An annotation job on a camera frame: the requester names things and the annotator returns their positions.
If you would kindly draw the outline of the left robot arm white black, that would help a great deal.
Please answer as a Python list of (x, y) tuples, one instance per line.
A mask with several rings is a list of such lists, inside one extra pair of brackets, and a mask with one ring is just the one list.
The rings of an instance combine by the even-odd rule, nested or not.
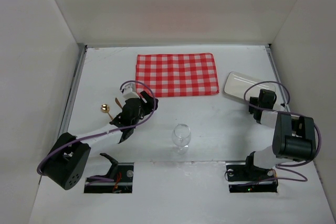
[(37, 173), (50, 178), (64, 190), (72, 189), (81, 179), (90, 154), (98, 152), (110, 161), (111, 167), (107, 174), (91, 177), (91, 182), (112, 181), (118, 162), (102, 150), (130, 138), (135, 128), (148, 121), (157, 110), (158, 102), (152, 90), (142, 91), (140, 95), (126, 99), (122, 111), (106, 126), (81, 136), (62, 133), (38, 165)]

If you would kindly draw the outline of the clear wine glass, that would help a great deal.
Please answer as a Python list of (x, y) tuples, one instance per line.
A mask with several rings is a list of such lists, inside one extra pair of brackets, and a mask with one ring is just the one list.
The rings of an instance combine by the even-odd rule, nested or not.
[(191, 130), (186, 124), (178, 124), (172, 132), (174, 150), (178, 154), (185, 154), (191, 141)]

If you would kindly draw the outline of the red white checkered cloth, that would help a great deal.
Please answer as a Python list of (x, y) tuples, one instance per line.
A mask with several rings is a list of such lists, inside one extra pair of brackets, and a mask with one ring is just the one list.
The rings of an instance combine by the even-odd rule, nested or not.
[(219, 94), (213, 54), (138, 55), (135, 79), (138, 92), (152, 90), (157, 98)]

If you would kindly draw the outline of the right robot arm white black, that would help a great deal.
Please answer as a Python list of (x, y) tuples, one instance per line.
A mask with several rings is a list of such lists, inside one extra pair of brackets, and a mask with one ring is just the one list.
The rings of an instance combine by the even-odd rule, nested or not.
[(277, 96), (272, 90), (261, 89), (258, 97), (249, 98), (249, 113), (259, 124), (274, 128), (272, 144), (250, 153), (242, 174), (248, 180), (268, 180), (274, 167), (288, 167), (288, 162), (304, 165), (313, 161), (319, 151), (320, 132), (311, 117), (274, 110)]

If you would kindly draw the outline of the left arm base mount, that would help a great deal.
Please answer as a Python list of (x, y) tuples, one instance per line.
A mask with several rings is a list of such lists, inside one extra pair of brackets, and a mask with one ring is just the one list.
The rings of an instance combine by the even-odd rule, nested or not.
[(134, 163), (120, 163), (101, 153), (98, 162), (87, 166), (85, 194), (130, 194), (133, 189)]

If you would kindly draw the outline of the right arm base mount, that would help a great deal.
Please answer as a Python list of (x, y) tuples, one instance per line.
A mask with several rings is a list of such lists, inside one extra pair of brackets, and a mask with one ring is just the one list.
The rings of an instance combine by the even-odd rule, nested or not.
[(252, 154), (244, 162), (226, 163), (224, 175), (230, 193), (276, 193), (278, 189), (274, 170), (256, 167)]

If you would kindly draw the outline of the white rectangular plate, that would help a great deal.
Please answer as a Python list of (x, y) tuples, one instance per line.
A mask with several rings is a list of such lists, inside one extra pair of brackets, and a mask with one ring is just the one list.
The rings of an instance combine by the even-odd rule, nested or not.
[[(260, 82), (262, 82), (262, 80), (232, 71), (228, 75), (224, 85), (224, 93), (231, 97), (243, 100), (246, 90)], [(276, 87), (272, 83), (262, 83), (252, 87), (247, 92), (246, 99), (249, 100), (250, 97), (258, 97), (261, 89), (276, 91)]]

